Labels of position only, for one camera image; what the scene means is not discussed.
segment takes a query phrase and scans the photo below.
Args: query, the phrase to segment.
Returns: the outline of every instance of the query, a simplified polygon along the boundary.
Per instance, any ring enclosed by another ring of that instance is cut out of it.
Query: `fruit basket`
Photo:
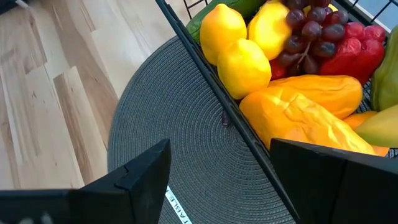
[[[346,12],[348,12],[349,21],[358,22],[363,24],[364,26],[376,24],[385,28],[386,37],[384,39],[384,45],[386,45],[386,42],[390,36],[390,30],[387,27],[383,26],[380,21],[378,21],[378,17],[383,13],[383,11],[387,9],[387,7],[389,7],[390,5],[398,6],[398,3],[395,0],[389,0],[388,3],[377,14],[372,16],[370,15],[370,13],[364,11],[363,8],[359,5],[361,1],[363,0],[336,0],[331,1],[331,3],[337,9],[344,9]],[[205,78],[206,82],[213,90],[213,93],[220,101],[220,104],[224,108],[225,114],[223,115],[222,119],[228,118],[228,120],[230,120],[234,127],[238,130],[248,148],[252,152],[253,156],[256,158],[264,173],[268,177],[269,181],[274,186],[275,191],[278,193],[281,200],[289,210],[290,214],[295,220],[298,220],[297,213],[272,168],[269,151],[266,149],[265,144],[263,143],[263,141],[261,141],[260,137],[254,131],[254,128],[249,124],[248,119],[245,118],[242,111],[239,109],[239,101],[231,96],[230,92],[227,90],[223,82],[219,79],[217,68],[214,66],[214,64],[209,63],[209,61],[206,59],[201,46],[198,44],[197,41],[193,39],[187,28],[184,26],[184,24],[182,24],[176,13],[174,13],[173,9],[165,2],[165,0],[156,0],[156,2],[166,16],[167,20],[170,22],[170,25],[176,32],[182,44],[185,46],[187,52],[196,63],[199,71]],[[190,14],[190,9],[192,7],[199,7],[197,5],[201,2],[202,4],[208,4],[206,0],[199,0],[189,6],[186,0],[184,0],[185,7],[187,8],[187,13],[190,17],[192,17],[192,15]],[[254,11],[251,14],[245,14],[246,17],[244,17],[244,20],[246,24],[256,15],[256,13],[257,11]],[[370,82],[368,81],[363,86],[363,88],[363,93],[365,97],[358,109],[356,110],[357,112],[368,111],[371,108],[369,99],[371,88]]]

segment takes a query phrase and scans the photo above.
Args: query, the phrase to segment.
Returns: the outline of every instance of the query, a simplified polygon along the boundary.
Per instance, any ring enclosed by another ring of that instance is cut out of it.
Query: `grape bunch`
[[[316,74],[319,63],[336,54],[337,43],[345,34],[348,22],[346,11],[333,12],[330,0],[285,0],[290,9],[286,23],[293,29],[278,56],[280,64],[288,68],[289,76],[300,73]],[[311,5],[307,16],[303,8]]]

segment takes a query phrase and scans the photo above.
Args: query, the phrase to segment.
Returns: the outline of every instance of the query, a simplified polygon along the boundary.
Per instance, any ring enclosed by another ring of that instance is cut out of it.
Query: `wooden floor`
[[[168,2],[188,22],[183,0]],[[105,175],[118,99],[174,35],[155,0],[34,0],[1,15],[0,189],[79,188]]]

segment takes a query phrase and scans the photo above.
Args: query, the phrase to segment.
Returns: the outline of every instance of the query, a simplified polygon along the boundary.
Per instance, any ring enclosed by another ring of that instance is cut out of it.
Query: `green fruit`
[[[398,147],[398,105],[385,109],[359,125],[355,132],[373,146]]]
[[[216,5],[221,3],[238,11],[244,19],[249,19],[264,3],[266,3],[266,0],[212,0],[209,5],[198,12],[187,24],[187,30],[194,41],[199,43],[200,26],[203,18],[212,11]]]
[[[372,77],[372,109],[381,111],[398,105],[398,26],[387,42],[386,55]]]

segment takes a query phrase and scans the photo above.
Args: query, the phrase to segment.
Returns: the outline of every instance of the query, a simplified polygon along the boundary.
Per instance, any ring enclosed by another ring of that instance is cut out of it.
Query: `black wire basket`
[[[349,13],[350,21],[360,22],[365,26],[370,26],[370,25],[382,26],[386,30],[386,40],[387,40],[391,30],[390,28],[382,24],[378,20],[378,18],[391,4],[398,6],[397,1],[388,0],[386,5],[382,7],[382,9],[375,15],[372,15],[369,12],[365,11],[360,6],[361,1],[364,0],[332,0],[331,3],[338,9],[346,10]],[[192,60],[197,65],[199,71],[205,78],[206,82],[213,90],[213,93],[220,101],[222,107],[225,110],[226,115],[228,116],[228,119],[231,120],[235,128],[239,131],[240,135],[242,135],[245,143],[252,152],[253,156],[256,158],[259,165],[266,174],[267,178],[274,186],[275,191],[278,193],[279,197],[287,207],[290,214],[297,221],[298,220],[297,212],[295,211],[294,206],[292,205],[282,184],[278,180],[272,168],[268,150],[266,149],[262,141],[258,138],[257,134],[254,132],[252,127],[249,125],[248,121],[243,116],[242,112],[240,112],[237,102],[232,99],[232,97],[229,95],[224,85],[219,80],[215,67],[207,62],[201,51],[200,46],[192,39],[191,35],[188,33],[188,30],[185,28],[184,24],[178,18],[176,13],[174,13],[171,6],[168,5],[165,2],[165,0],[156,0],[156,2],[158,3],[160,9],[164,13],[167,20],[170,22],[170,25],[172,26],[173,30],[181,40],[182,44],[185,46]],[[185,4],[187,13],[190,18],[192,18],[190,10],[193,7],[199,7],[198,4],[201,2],[205,3],[206,5],[208,4],[208,0],[198,0],[191,5],[188,5],[187,0],[183,0],[183,2]],[[369,93],[370,93],[370,82],[368,82],[364,87],[365,99],[363,100],[361,106],[358,108],[357,111],[370,110]],[[392,149],[388,157],[394,157],[396,154],[398,154],[398,150]]]

